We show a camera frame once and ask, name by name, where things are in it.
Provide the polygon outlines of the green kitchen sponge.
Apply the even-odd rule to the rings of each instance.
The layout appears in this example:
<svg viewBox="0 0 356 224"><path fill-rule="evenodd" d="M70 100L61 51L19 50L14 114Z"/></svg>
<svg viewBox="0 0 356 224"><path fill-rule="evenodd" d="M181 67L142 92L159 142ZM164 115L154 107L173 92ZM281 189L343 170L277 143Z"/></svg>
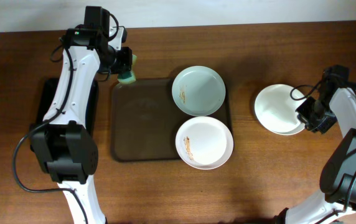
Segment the green kitchen sponge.
<svg viewBox="0 0 356 224"><path fill-rule="evenodd" d="M133 70L136 61L137 61L137 56L135 54L132 54L131 70L128 72L120 73L117 76L117 80L119 81L120 84L127 85L136 81L135 72Z"/></svg>

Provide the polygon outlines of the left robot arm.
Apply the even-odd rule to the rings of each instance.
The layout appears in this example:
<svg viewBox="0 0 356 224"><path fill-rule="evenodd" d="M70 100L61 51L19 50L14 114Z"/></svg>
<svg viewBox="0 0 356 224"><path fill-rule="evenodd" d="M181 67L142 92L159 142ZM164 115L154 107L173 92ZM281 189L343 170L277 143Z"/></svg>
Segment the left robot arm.
<svg viewBox="0 0 356 224"><path fill-rule="evenodd" d="M40 168L58 184L75 223L106 223L95 190L98 148L89 131L90 104L96 101L96 74L135 81L136 56L122 44L127 31L101 6L87 6L83 24L61 39L63 67L42 124L28 135Z"/></svg>

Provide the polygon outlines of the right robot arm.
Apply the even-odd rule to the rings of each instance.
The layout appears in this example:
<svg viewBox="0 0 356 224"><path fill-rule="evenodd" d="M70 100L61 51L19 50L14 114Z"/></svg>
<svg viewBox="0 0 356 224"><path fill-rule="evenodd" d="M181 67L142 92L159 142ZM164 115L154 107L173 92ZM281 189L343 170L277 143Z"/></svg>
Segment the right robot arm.
<svg viewBox="0 0 356 224"><path fill-rule="evenodd" d="M349 69L333 65L323 71L310 93L300 98L297 117L305 129L326 133L338 124L343 139L326 162L319 190L293 208L285 208L274 223L336 223L356 213L356 83L349 81Z"/></svg>

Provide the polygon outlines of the white plate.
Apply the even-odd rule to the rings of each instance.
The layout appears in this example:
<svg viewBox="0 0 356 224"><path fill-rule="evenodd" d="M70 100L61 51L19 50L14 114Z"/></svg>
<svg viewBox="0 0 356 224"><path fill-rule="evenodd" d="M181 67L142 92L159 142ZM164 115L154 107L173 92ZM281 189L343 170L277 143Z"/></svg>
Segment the white plate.
<svg viewBox="0 0 356 224"><path fill-rule="evenodd" d="M304 95L299 90L285 84L275 84L262 89L254 103L254 111L258 121L269 131L280 135L300 133L305 124L298 120L296 109L305 101L293 100Z"/></svg>
<svg viewBox="0 0 356 224"><path fill-rule="evenodd" d="M233 153L231 131L221 121L199 116L187 120L177 131L176 151L189 166L200 170L216 169Z"/></svg>

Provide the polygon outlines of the pale blue plate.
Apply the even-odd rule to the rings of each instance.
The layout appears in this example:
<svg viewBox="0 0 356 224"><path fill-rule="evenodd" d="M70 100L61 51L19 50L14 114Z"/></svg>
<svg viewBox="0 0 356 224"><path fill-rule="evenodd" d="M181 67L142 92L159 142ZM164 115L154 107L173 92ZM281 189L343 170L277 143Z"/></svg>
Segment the pale blue plate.
<svg viewBox="0 0 356 224"><path fill-rule="evenodd" d="M191 116L208 116L216 112L227 94L221 76L205 66L183 69L175 77L171 92L177 107Z"/></svg>

